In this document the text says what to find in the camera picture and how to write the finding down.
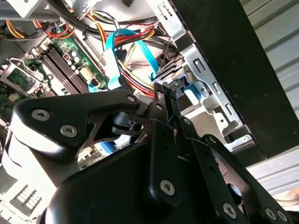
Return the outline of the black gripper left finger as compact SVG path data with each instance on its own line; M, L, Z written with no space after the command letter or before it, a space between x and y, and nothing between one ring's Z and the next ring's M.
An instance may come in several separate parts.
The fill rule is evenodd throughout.
M133 137L127 147L174 144L163 85L155 84L154 94L148 105L127 90L25 100L14 108L12 132L55 164L70 164L81 149L122 134Z

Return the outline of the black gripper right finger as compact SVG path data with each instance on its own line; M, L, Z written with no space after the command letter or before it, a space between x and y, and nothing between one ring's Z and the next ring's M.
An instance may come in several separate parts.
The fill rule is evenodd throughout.
M163 92L179 152L196 175L192 188L208 223L293 224L295 214L285 211L215 136L198 136L192 122L181 116L173 90L164 85Z

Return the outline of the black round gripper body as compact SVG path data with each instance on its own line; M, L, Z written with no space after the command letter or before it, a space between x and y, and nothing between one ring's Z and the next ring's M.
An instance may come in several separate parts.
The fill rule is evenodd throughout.
M48 224L218 224L196 142L136 144L67 178Z

